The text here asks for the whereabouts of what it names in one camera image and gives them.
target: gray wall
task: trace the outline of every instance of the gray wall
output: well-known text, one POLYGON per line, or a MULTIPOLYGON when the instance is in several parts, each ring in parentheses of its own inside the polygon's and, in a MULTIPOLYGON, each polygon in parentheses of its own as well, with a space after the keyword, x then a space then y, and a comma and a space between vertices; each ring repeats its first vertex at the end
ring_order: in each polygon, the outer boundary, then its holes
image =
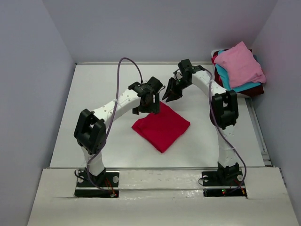
POLYGON ((279 0, 253 44, 267 76, 254 100, 272 162, 282 168, 301 223, 301 1, 279 0))
POLYGON ((76 62, 207 61, 250 46, 277 0, 43 0, 76 62))
POLYGON ((0 1, 0 225, 27 225, 74 62, 41 0, 0 1))

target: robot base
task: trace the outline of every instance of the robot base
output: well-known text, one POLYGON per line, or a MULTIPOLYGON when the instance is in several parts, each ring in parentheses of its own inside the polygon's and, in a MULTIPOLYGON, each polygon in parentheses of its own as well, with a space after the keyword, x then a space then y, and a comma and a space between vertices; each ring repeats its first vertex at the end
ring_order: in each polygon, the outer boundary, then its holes
POLYGON ((90 183, 87 176, 87 169, 78 170, 78 179, 74 195, 78 198, 118 198, 119 197, 119 172, 106 172, 104 170, 97 177, 91 175, 93 182, 102 188, 98 189, 90 183))
POLYGON ((218 164, 217 171, 203 171, 202 179, 204 187, 221 187, 221 186, 237 186, 243 178, 242 172, 239 170, 239 165, 223 167, 218 164))

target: stack of folded cloths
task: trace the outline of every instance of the stack of folded cloths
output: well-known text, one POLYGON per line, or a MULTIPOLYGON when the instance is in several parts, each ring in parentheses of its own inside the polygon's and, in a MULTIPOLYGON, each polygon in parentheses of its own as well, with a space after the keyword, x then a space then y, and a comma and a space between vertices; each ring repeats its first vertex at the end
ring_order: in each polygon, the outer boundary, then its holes
POLYGON ((256 56, 243 42, 228 50, 216 51, 211 60, 215 65, 214 80, 220 86, 249 97, 264 93, 262 83, 266 78, 256 56))

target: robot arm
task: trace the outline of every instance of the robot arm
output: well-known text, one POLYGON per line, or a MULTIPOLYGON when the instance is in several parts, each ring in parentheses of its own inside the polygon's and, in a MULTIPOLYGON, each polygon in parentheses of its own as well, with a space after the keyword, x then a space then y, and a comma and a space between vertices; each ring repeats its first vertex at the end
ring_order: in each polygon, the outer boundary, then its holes
POLYGON ((162 87, 162 83, 155 77, 151 77, 147 83, 135 82, 118 100, 112 100, 93 111, 85 109, 80 113, 74 137, 84 152, 86 163, 89 162, 89 173, 94 181, 101 180, 99 177, 105 174, 101 149, 106 143, 106 130, 111 118, 116 120, 130 110, 134 114, 159 113, 159 91, 162 87))
MULTIPOLYGON (((174 72, 174 77, 169 79, 163 100, 166 99, 166 102, 169 102, 181 98, 182 90, 192 84, 200 88, 207 96, 209 95, 211 78, 205 68, 200 65, 192 66, 188 59, 182 60, 178 67, 181 73, 177 73, 177 70, 174 72)), ((226 184, 240 174, 236 154, 222 137, 228 139, 234 135, 234 125, 238 118, 237 95, 235 91, 227 91, 215 81, 212 81, 211 93, 214 95, 209 101, 217 126, 221 128, 221 134, 216 128, 219 144, 218 180, 221 184, 226 184)), ((211 113, 210 119, 212 124, 215 125, 211 113)))

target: white table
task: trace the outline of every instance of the white table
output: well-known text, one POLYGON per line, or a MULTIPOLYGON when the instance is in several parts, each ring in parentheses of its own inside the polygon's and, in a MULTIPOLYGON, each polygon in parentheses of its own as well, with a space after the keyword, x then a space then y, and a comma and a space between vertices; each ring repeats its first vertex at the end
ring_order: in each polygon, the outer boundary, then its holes
POLYGON ((74 169, 43 170, 28 226, 298 226, 278 168, 248 168, 248 198, 204 198, 200 170, 121 170, 119 198, 76 198, 74 169))
MULTIPOLYGON (((143 79, 151 76, 167 85, 176 64, 139 65, 143 79)), ((209 70, 211 65, 204 65, 209 70)), ((84 156, 73 137, 79 113, 92 111, 115 98, 116 64, 77 65, 71 84, 61 127, 58 133, 51 168, 85 167, 84 156)), ((133 65, 122 65, 120 93, 130 84, 140 81, 133 65)), ((158 152, 131 126, 140 116, 126 113, 112 126, 103 149, 103 162, 107 168, 198 168, 216 167, 218 142, 215 128, 209 120, 207 96, 195 86, 183 91, 183 98, 167 103, 173 110, 191 122, 191 126, 164 154, 158 152)), ((247 166, 264 166, 261 149, 255 135, 250 114, 244 99, 238 100, 239 118, 235 135, 230 140, 247 166)))

